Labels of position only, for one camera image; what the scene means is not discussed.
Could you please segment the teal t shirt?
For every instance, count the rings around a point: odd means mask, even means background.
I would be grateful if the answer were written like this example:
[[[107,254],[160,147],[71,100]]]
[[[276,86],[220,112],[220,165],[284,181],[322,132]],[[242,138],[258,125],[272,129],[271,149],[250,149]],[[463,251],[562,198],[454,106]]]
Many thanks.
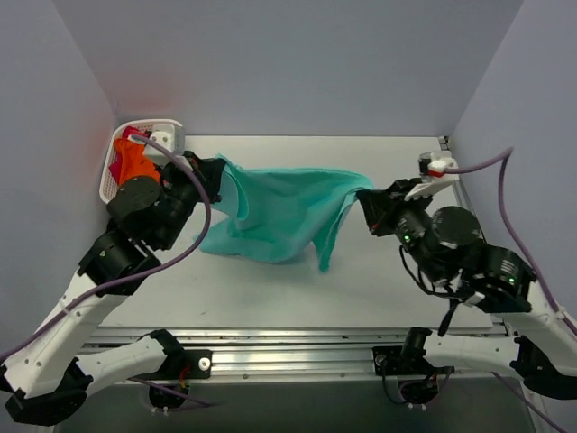
[[[336,238],[359,191],[371,180],[331,168],[247,169],[226,159],[212,209],[225,218],[211,225],[203,253],[261,263],[289,263],[309,246],[327,272]]]

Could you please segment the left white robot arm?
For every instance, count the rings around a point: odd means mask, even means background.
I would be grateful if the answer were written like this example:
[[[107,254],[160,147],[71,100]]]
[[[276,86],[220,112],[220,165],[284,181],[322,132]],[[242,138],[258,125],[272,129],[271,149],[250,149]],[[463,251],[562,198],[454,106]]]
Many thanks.
[[[189,365],[183,346],[168,330],[98,354],[79,349],[104,319],[155,272],[167,269],[155,251],[176,242],[196,204],[220,200],[221,158],[187,151],[155,176],[119,186],[106,210],[106,230],[80,260],[59,304],[24,343],[1,357],[1,389],[13,421],[55,426],[102,389],[137,376],[174,378]]]

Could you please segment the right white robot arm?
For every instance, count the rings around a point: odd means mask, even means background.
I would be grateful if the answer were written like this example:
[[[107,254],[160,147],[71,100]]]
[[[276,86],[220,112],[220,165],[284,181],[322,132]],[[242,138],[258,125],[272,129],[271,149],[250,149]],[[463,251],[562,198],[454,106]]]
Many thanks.
[[[572,321],[554,311],[536,271],[516,253],[485,242],[476,216],[449,206],[428,214],[431,197],[411,197],[420,180],[397,180],[387,189],[363,189],[361,203],[372,235],[394,235],[401,260],[412,259],[410,276],[426,295],[449,309],[437,330],[409,329],[400,361],[410,372],[471,369],[510,375],[542,396],[576,397],[576,337]],[[449,334],[460,306],[501,318],[514,336],[485,338]]]

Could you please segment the orange t shirt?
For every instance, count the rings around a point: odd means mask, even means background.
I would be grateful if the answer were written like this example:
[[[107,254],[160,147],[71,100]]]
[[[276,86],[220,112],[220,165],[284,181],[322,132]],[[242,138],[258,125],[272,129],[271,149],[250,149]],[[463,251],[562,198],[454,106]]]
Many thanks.
[[[150,177],[156,182],[160,181],[160,174],[154,163],[143,154],[145,150],[143,144],[127,138],[117,138],[114,140],[114,149],[121,158],[117,181],[119,186],[122,186],[127,180],[137,177]]]

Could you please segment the magenta t shirt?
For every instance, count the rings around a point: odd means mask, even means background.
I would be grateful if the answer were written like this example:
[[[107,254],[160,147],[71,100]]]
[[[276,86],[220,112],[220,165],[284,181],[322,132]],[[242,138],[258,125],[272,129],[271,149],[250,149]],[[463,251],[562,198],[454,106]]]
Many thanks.
[[[137,134],[139,136],[145,136],[145,137],[150,136],[149,131],[141,131],[134,126],[127,126],[121,133],[121,139],[128,139],[132,134]],[[116,183],[120,183],[123,166],[123,155],[115,147],[113,147],[113,149],[115,150],[115,157],[113,158],[113,161],[109,164],[108,171],[112,175],[114,181]]]

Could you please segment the white plastic basket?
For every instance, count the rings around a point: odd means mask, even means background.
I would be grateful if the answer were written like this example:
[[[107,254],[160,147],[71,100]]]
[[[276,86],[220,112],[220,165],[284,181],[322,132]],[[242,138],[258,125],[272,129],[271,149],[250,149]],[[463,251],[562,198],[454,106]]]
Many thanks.
[[[184,126],[181,123],[179,123],[175,120],[171,120],[171,119],[143,119],[143,120],[131,121],[131,122],[128,122],[126,124],[122,124],[121,126],[119,126],[113,132],[111,141],[109,143],[107,154],[105,157],[105,164],[104,164],[104,168],[103,168],[103,172],[102,172],[102,176],[101,176],[101,181],[100,181],[99,194],[100,194],[100,198],[105,203],[108,203],[110,200],[112,200],[115,197],[117,190],[121,187],[118,185],[118,183],[116,183],[114,181],[112,175],[108,171],[108,166],[113,161],[113,158],[115,157],[115,150],[113,149],[114,140],[117,138],[121,138],[121,133],[124,130],[124,128],[127,126],[134,126],[138,130],[144,131],[145,129],[150,128],[153,124],[175,124],[175,125],[182,126],[184,128]],[[159,167],[163,167],[163,166],[157,165],[155,163],[154,163],[154,165],[155,165],[157,171],[159,171],[158,170]]]

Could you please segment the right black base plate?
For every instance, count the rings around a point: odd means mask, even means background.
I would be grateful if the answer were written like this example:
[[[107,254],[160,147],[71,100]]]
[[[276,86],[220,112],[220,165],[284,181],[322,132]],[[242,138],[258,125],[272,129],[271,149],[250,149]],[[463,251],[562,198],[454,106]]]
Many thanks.
[[[409,358],[401,353],[400,345],[374,346],[372,358],[378,376],[421,375],[454,373],[452,366],[434,367],[422,357]]]

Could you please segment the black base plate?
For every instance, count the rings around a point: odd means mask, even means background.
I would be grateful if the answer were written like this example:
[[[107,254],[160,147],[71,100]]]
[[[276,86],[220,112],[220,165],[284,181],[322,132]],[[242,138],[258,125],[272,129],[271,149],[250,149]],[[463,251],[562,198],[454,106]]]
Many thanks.
[[[401,353],[400,345],[374,346],[372,358],[378,376],[421,375],[454,373],[452,366],[434,367],[422,357],[409,358]]]
[[[148,381],[204,380],[211,376],[213,352],[206,349],[184,350],[168,355],[156,372],[141,373],[136,378]]]

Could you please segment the front aluminium rail frame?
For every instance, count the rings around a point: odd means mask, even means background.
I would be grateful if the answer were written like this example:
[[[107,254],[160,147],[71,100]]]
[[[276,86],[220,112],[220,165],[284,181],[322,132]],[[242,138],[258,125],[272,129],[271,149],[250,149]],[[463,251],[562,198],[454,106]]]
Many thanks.
[[[188,355],[207,351],[207,384],[374,381],[374,349],[403,346],[405,328],[171,327]],[[517,380],[511,362],[519,345],[503,326],[462,328],[426,339],[432,365],[452,366],[463,377],[498,373]]]

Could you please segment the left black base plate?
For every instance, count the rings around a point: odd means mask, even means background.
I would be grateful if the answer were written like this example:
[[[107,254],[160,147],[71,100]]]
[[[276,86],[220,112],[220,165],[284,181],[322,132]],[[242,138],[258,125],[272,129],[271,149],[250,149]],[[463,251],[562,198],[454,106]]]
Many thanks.
[[[148,381],[204,380],[211,376],[213,352],[206,349],[184,350],[168,355],[156,372],[141,373],[136,378]]]

